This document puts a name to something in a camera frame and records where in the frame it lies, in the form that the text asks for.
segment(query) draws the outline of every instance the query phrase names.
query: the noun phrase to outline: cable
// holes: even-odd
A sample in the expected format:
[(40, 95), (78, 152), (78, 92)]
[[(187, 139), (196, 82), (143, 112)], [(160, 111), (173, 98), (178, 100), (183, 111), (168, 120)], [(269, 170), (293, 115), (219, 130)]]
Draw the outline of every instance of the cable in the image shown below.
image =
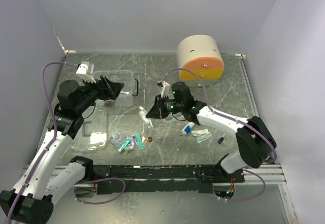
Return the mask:
[[(243, 121), (241, 121), (241, 120), (238, 120), (238, 119), (233, 118), (233, 117), (231, 117), (231, 116), (224, 115), (224, 114), (219, 113), (219, 112), (217, 112), (217, 111), (215, 111), (215, 110), (213, 109), (213, 107), (210, 105), (209, 97), (208, 97), (208, 93), (207, 93), (207, 90), (206, 90), (206, 88), (205, 88), (205, 86), (204, 86), (204, 84), (203, 84), (203, 81), (202, 81), (201, 78), (199, 78), (199, 76), (198, 76), (197, 74), (195, 74), (194, 72), (192, 72), (192, 71), (190, 71), (190, 70), (188, 70), (188, 69), (185, 69), (185, 68), (175, 68), (175, 69), (172, 69), (172, 70), (170, 70), (169, 72), (167, 72), (167, 73), (163, 76), (163, 78), (161, 79), (160, 82), (163, 82), (164, 79), (165, 79), (165, 78), (166, 78), (170, 73), (172, 73), (173, 71), (177, 71), (177, 70), (184, 70), (184, 71), (187, 71), (187, 72), (193, 74), (193, 75), (194, 75), (194, 76), (199, 80), (199, 82), (201, 83), (201, 86), (202, 86), (202, 88), (203, 88), (203, 92), (204, 92), (204, 95), (205, 95), (205, 99), (206, 99), (207, 107), (209, 108), (209, 110), (210, 110), (213, 114), (216, 114), (216, 115), (218, 115), (218, 116), (224, 117), (224, 118), (229, 119), (229, 120), (231, 120), (231, 121), (238, 122), (238, 123), (244, 125), (245, 127), (249, 128), (250, 130), (252, 130), (252, 131), (253, 131), (254, 133), (256, 133), (258, 136), (260, 136), (260, 137), (261, 137), (261, 138), (266, 142), (266, 144), (271, 148), (272, 153), (274, 154), (274, 159), (271, 160), (271, 162), (274, 162), (274, 161), (277, 159), (278, 155), (277, 155), (277, 153), (276, 153), (276, 151), (275, 151), (275, 148), (273, 147), (272, 143), (271, 143), (271, 142), (270, 142), (270, 141), (269, 141), (269, 140), (268, 140), (268, 139), (267, 139), (263, 134), (261, 134), (258, 130), (256, 130), (254, 127), (252, 127), (251, 125), (249, 125), (249, 124), (247, 124), (247, 123), (245, 123), (245, 122), (243, 122)], [(258, 174), (256, 174), (256, 173), (254, 173), (254, 172), (251, 172), (251, 171), (245, 170), (245, 169), (243, 169), (243, 171), (248, 172), (248, 173), (251, 173), (251, 174), (255, 175), (256, 177), (258, 177), (258, 178), (262, 181), (262, 183), (263, 183), (263, 189), (262, 189), (261, 192), (258, 193), (257, 195), (252, 196), (252, 197), (249, 197), (249, 198), (237, 199), (237, 200), (231, 200), (231, 199), (230, 199), (230, 200), (227, 200), (227, 199), (225, 199), (225, 201), (241, 202), (241, 201), (246, 201), (246, 200), (252, 200), (252, 199), (255, 199), (255, 198), (261, 196), (261, 195), (264, 193), (264, 191), (265, 191), (265, 189), (266, 189), (266, 184), (265, 184), (264, 180), (261, 178), (261, 176), (258, 175)]]
[(178, 121), (186, 121), (186, 119), (184, 119), (184, 120), (180, 120), (180, 119), (178, 119), (178, 118), (176, 118), (176, 116), (172, 113), (172, 116), (173, 116), (173, 118), (175, 118), (176, 120), (178, 120)]
[(93, 114), (93, 112), (95, 111), (95, 108), (96, 108), (96, 102), (93, 103), (93, 110), (92, 110), (91, 114), (89, 116), (85, 117), (84, 119), (89, 118)]
[[(45, 86), (45, 80), (44, 80), (44, 72), (45, 72), (45, 69), (50, 66), (50, 65), (53, 65), (53, 64), (58, 64), (58, 65), (69, 65), (69, 66), (72, 66), (72, 67), (76, 67), (77, 65), (76, 64), (72, 64), (72, 63), (66, 63), (66, 62), (50, 62), (48, 64), (46, 64), (45, 66), (42, 67), (42, 70), (41, 70), (41, 83), (42, 83), (42, 88), (43, 88), (43, 92), (44, 92), (44, 96), (45, 96), (45, 101), (46, 101), (46, 105), (47, 105), (47, 108), (49, 109), (49, 112), (50, 112), (50, 115), (52, 117), (52, 120), (53, 120), (53, 127), (54, 127), (54, 135), (53, 135), (53, 138), (50, 140), (50, 142), (45, 146), (45, 149), (48, 149), (52, 144), (53, 142), (55, 141), (56, 139), (56, 136), (57, 136), (57, 122), (56, 122), (56, 119), (55, 119), (55, 115), (54, 115), (54, 112), (52, 110), (52, 107), (51, 107), (51, 102), (50, 102), (50, 99), (47, 95), (47, 91), (46, 91), (46, 86)], [(36, 159), (33, 167), (31, 168), (29, 174), (27, 175), (25, 181), (24, 181), (24, 185), (21, 187), (20, 191), (18, 192), (18, 194), (16, 195), (10, 209), (9, 209), (9, 212), (8, 212), (8, 216), (7, 216), (7, 220), (6, 220), (6, 223), (7, 224), (10, 224), (11, 222), (11, 217), (12, 217), (12, 214), (13, 214), (13, 211), (16, 207), (16, 204), (20, 198), (20, 196), (22, 195), (22, 193), (24, 192), (24, 190), (26, 189), (26, 186), (28, 185), (31, 177), (33, 176), (33, 174), (35, 173), (35, 170), (37, 168), (37, 166), (39, 165), (40, 161), (42, 160), (44, 154), (46, 153), (47, 151), (46, 150), (42, 150), (41, 154), (39, 155), (39, 157)]]
[(205, 95), (205, 98), (206, 98), (207, 107), (209, 108), (209, 110), (210, 110), (213, 114), (216, 114), (216, 115), (218, 115), (218, 116), (224, 117), (224, 118), (229, 119), (229, 120), (234, 121), (234, 122), (238, 122), (238, 123), (244, 125), (245, 127), (249, 128), (250, 130), (252, 130), (252, 131), (253, 131), (254, 133), (256, 133), (258, 136), (260, 136), (260, 137), (261, 137), (261, 138), (266, 142), (266, 144), (271, 148), (272, 153), (274, 154), (274, 159), (273, 159), (271, 162), (274, 162), (274, 161), (277, 159), (278, 155), (277, 155), (277, 153), (276, 153), (276, 151), (275, 151), (275, 148), (273, 147), (272, 143), (271, 143), (271, 142), (270, 142), (270, 141), (269, 141), (269, 140), (268, 140), (268, 139), (267, 139), (263, 134), (261, 134), (258, 130), (256, 130), (254, 127), (252, 127), (251, 125), (249, 125), (249, 124), (247, 124), (247, 123), (245, 123), (245, 122), (243, 122), (243, 121), (241, 121), (241, 120), (237, 120), (236, 118), (233, 118), (233, 117), (231, 117), (231, 116), (224, 115), (224, 114), (219, 113), (219, 112), (217, 112), (217, 111), (215, 111), (215, 110), (213, 109), (213, 107), (210, 105), (209, 97), (208, 97), (208, 93), (207, 93), (207, 90), (206, 90), (206, 88), (205, 88), (205, 86), (204, 86), (204, 84), (203, 84), (201, 78), (199, 78), (199, 76), (198, 76), (197, 74), (195, 74), (194, 72), (192, 72), (192, 71), (190, 71), (190, 70), (188, 70), (188, 69), (185, 69), (185, 68), (175, 68), (175, 69), (172, 69), (172, 70), (170, 70), (169, 72), (167, 72), (167, 73), (164, 75), (164, 77), (162, 78), (162, 80), (161, 80), (160, 82), (163, 82), (164, 79), (165, 79), (165, 77), (167, 77), (171, 72), (173, 72), (173, 71), (177, 71), (177, 70), (184, 70), (184, 71), (187, 71), (187, 72), (193, 74), (193, 75), (194, 75), (194, 76), (199, 80), (199, 82), (201, 83), (201, 86), (202, 86), (202, 88), (203, 88), (203, 91), (204, 91), (204, 95)]
[(122, 191), (118, 194), (118, 196), (110, 199), (110, 200), (107, 200), (107, 201), (102, 201), (102, 202), (88, 202), (88, 201), (82, 201), (81, 199), (79, 199), (77, 197), (77, 193), (76, 191), (74, 192), (75, 193), (75, 200), (82, 203), (82, 204), (87, 204), (87, 205), (101, 205), (101, 204), (107, 204), (107, 203), (110, 203), (118, 198), (121, 197), (121, 195), (124, 193), (125, 191), (125, 181), (121, 178), (118, 178), (118, 177), (108, 177), (108, 178), (103, 178), (103, 179), (99, 179), (99, 180), (94, 180), (94, 181), (88, 181), (88, 182), (80, 182), (80, 183), (98, 183), (98, 182), (105, 182), (105, 181), (110, 181), (110, 180), (118, 180), (118, 181), (121, 181), (123, 183), (123, 189)]

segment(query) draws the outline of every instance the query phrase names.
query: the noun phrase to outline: white and orange bread box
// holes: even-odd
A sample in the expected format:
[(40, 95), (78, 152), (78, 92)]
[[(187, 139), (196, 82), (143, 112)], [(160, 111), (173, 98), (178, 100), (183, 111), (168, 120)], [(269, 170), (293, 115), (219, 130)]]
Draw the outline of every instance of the white and orange bread box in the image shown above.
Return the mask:
[[(224, 70), (220, 52), (215, 40), (208, 35), (193, 35), (185, 38), (177, 47), (177, 65), (179, 68), (191, 70), (210, 86), (219, 79)], [(189, 87), (200, 87), (196, 77), (180, 70), (179, 79)]]

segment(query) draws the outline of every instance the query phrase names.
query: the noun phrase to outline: marble tabletop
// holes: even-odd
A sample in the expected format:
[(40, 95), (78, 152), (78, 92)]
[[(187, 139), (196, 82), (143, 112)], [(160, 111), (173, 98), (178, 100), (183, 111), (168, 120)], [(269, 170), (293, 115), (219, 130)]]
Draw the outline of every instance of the marble tabletop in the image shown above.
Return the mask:
[[(233, 55), (223, 55), (222, 59), (225, 64), (222, 77), (207, 88), (210, 103), (223, 112), (250, 118), (253, 116), (253, 110), (239, 61)], [(143, 150), (129, 153), (118, 152), (110, 143), (106, 143), (100, 150), (81, 151), (78, 148), (82, 148), (81, 146), (89, 139), (82, 137), (80, 129), (73, 144), (68, 147), (59, 161), (59, 165), (67, 165), (76, 155), (91, 158), (96, 165), (215, 164), (225, 154), (238, 150), (235, 139), (206, 126), (196, 125), (194, 129), (207, 128), (213, 133), (213, 138), (198, 144), (191, 134), (181, 135), (180, 131), (186, 125), (186, 121), (166, 123), (163, 120), (152, 120), (153, 127), (143, 124), (139, 116), (139, 106), (143, 106), (146, 110), (152, 107), (155, 95), (160, 92), (156, 83), (166, 72), (177, 67), (176, 55), (71, 53), (66, 58), (66, 62), (71, 63), (82, 61), (94, 63), (95, 71), (131, 70), (134, 77), (139, 80), (139, 95), (134, 97), (132, 106), (97, 106), (94, 114), (86, 120), (91, 121), (87, 130), (91, 133), (94, 130), (99, 131), (99, 133), (106, 134), (107, 138), (117, 130), (128, 136), (139, 133), (143, 137), (151, 136), (153, 141), (150, 143), (144, 141)], [(53, 105), (58, 102), (56, 93), (61, 82), (68, 79), (81, 82), (75, 75), (75, 71), (75, 68), (68, 66), (62, 68)], [(178, 73), (171, 73), (166, 81), (170, 84), (178, 81)], [(205, 101), (201, 88), (191, 88), (191, 92), (196, 100)], [(91, 110), (92, 108), (89, 108), (84, 113), (84, 117)], [(217, 143), (220, 137), (224, 137), (222, 144)]]

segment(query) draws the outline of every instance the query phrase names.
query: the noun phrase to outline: robotic arm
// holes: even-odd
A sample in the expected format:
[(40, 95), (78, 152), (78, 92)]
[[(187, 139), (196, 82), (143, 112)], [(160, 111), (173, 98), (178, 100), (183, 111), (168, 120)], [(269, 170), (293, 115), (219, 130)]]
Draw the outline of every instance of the robotic arm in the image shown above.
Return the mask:
[(214, 109), (215, 112), (218, 112), (215, 114), (210, 111), (206, 103), (194, 100), (189, 87), (184, 82), (176, 82), (172, 85), (174, 99), (169, 99), (167, 96), (169, 84), (163, 82), (159, 85), (163, 87), (162, 93), (156, 95), (154, 105), (146, 115), (147, 118), (164, 119), (170, 113), (180, 112), (190, 122), (210, 126), (237, 139), (239, 151), (225, 155), (217, 163), (217, 168), (224, 174), (232, 174), (247, 166), (258, 168), (272, 152), (262, 138), (255, 135), (249, 128), (237, 123), (238, 120), (258, 130), (276, 148), (273, 137), (259, 117), (240, 118)]
[[(93, 65), (83, 62), (76, 74), (83, 79), (84, 85), (80, 86), (75, 80), (67, 80), (59, 86), (59, 103), (54, 109), (57, 119), (56, 140), (49, 148), (45, 147), (54, 135), (53, 121), (50, 121), (42, 146), (25, 174), (11, 191), (3, 190), (0, 193), (0, 205), (8, 215), (17, 194), (24, 187), (13, 212), (13, 220), (30, 224), (46, 223), (54, 205), (73, 184), (94, 178), (92, 160), (76, 156), (65, 171), (49, 182), (58, 161), (84, 122), (82, 113), (90, 106), (95, 106), (97, 99), (115, 100), (124, 87), (123, 83), (111, 82), (105, 76), (100, 76), (100, 80), (94, 79), (92, 70)], [(29, 183), (25, 184), (31, 171), (34, 173)]]

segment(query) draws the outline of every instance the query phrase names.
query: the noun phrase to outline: gray wall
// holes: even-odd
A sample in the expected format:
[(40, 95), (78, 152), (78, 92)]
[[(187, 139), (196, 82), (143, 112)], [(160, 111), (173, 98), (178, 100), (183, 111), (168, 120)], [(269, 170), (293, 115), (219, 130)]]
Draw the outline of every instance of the gray wall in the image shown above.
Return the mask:
[(38, 0), (67, 49), (174, 52), (193, 34), (246, 53), (275, 0)]
[[(29, 163), (47, 116), (41, 67), (64, 53), (36, 0), (0, 0), (0, 190), (11, 190)], [(53, 93), (59, 67), (49, 68)], [(0, 210), (0, 223), (4, 219)]]
[(277, 0), (247, 54), (300, 223), (324, 223), (325, 0)]

